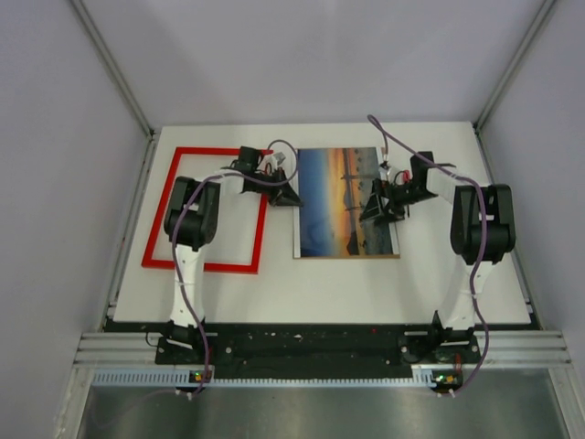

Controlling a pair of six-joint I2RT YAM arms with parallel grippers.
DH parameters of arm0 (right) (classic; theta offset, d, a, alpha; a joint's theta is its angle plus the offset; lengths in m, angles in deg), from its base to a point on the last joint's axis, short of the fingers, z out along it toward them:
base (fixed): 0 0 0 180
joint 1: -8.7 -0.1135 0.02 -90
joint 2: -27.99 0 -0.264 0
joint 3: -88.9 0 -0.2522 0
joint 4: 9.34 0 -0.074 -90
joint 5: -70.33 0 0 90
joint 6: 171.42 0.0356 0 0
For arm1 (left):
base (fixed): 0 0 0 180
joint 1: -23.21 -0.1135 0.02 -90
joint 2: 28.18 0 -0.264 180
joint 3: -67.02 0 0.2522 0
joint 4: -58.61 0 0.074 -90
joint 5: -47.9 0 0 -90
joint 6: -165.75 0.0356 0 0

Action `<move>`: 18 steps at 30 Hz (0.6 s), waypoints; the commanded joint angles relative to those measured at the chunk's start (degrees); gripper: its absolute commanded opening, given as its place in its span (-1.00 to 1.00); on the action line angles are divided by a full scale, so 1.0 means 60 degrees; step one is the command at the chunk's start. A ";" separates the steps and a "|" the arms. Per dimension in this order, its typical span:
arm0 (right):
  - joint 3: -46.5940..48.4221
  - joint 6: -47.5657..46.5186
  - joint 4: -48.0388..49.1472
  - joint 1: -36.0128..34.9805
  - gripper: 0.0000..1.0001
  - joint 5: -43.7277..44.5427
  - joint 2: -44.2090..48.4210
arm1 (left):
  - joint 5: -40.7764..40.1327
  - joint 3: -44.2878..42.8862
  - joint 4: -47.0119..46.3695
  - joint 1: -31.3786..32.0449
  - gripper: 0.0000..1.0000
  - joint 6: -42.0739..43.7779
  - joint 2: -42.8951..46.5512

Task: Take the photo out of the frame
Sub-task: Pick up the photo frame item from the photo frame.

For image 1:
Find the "red picture frame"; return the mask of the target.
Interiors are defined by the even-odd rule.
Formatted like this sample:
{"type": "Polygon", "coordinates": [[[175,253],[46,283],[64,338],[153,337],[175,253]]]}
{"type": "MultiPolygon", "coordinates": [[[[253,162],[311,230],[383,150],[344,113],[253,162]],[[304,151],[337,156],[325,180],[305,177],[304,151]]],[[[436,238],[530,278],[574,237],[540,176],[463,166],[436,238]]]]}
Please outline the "red picture frame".
{"type": "MultiPolygon", "coordinates": [[[[155,259],[154,249],[161,232],[165,218],[165,209],[171,195],[175,182],[176,172],[179,168],[183,155],[209,155],[209,156],[237,156],[238,148],[221,148],[221,147],[198,147],[198,146],[178,146],[173,154],[170,166],[168,168],[165,184],[160,196],[158,207],[154,214],[153,224],[145,246],[144,256],[142,259],[143,268],[148,269],[166,269],[173,270],[174,263],[171,260],[155,259]]],[[[254,242],[252,245],[252,254],[250,262],[227,263],[227,262],[205,262],[204,270],[209,273],[241,273],[257,274],[260,268],[261,247],[263,240],[264,227],[266,222],[266,212],[268,209],[268,197],[261,195],[256,220],[256,229],[254,242]]]]}

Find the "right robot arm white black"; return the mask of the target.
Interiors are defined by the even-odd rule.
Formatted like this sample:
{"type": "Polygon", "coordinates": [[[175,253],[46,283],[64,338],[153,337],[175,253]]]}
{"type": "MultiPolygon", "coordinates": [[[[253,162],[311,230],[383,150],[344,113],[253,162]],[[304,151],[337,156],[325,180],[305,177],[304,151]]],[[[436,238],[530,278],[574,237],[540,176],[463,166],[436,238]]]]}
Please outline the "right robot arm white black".
{"type": "Polygon", "coordinates": [[[450,244],[457,259],[426,340],[429,355],[445,362],[459,352],[460,342],[471,340],[475,321],[484,322],[479,296],[494,267],[516,245],[512,191],[504,184],[482,186],[455,166],[436,163],[431,152],[414,154],[410,168],[405,183],[374,180],[359,220],[396,223],[406,218],[407,208],[432,198],[451,205],[450,244]]]}

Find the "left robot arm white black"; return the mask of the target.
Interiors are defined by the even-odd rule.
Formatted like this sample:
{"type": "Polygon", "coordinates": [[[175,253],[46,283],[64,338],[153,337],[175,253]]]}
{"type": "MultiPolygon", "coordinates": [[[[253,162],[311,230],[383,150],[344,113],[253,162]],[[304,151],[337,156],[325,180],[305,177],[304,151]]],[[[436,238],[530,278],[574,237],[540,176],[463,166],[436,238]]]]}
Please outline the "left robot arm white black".
{"type": "Polygon", "coordinates": [[[164,232],[174,265],[174,297],[165,332],[168,342],[187,362],[209,353],[204,329],[203,272],[206,252],[218,230],[221,195],[256,193],[274,207],[301,207],[292,187],[298,173],[298,153],[262,152],[242,146],[232,162],[201,180],[177,177],[164,217],[164,232]]]}

